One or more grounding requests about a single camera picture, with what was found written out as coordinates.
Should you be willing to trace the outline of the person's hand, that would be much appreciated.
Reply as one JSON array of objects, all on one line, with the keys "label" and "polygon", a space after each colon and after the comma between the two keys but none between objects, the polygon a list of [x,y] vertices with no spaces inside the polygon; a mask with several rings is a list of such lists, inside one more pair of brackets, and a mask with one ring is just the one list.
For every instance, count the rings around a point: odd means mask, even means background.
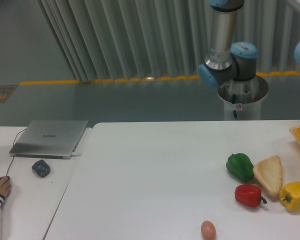
[{"label": "person's hand", "polygon": [[11,192],[11,188],[12,188],[11,180],[7,180],[6,176],[0,177],[0,196],[3,199],[6,199],[9,196]]}]

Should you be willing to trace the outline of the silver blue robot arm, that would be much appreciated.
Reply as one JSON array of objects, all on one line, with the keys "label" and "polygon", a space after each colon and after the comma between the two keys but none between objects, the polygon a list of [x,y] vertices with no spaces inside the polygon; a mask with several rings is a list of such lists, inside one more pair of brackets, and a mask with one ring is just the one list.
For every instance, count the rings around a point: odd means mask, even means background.
[{"label": "silver blue robot arm", "polygon": [[257,48],[249,42],[232,39],[238,11],[243,0],[210,0],[213,9],[209,52],[198,74],[210,88],[216,88],[229,80],[249,81],[256,76]]}]

